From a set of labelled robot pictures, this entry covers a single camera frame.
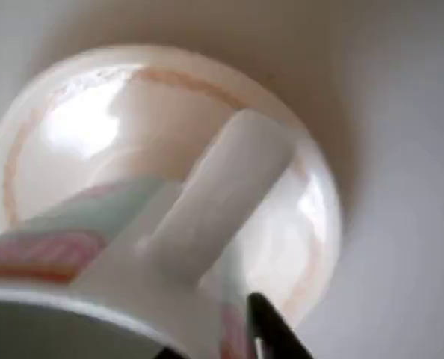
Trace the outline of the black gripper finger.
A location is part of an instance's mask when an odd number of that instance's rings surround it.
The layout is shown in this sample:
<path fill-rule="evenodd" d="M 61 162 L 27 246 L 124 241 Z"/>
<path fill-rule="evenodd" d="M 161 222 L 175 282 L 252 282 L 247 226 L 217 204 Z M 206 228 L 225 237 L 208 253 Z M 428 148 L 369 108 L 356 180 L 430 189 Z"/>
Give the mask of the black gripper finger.
<path fill-rule="evenodd" d="M 247 334 L 255 358 L 312 359 L 312 353 L 267 297 L 260 292 L 252 292 L 246 303 Z"/>

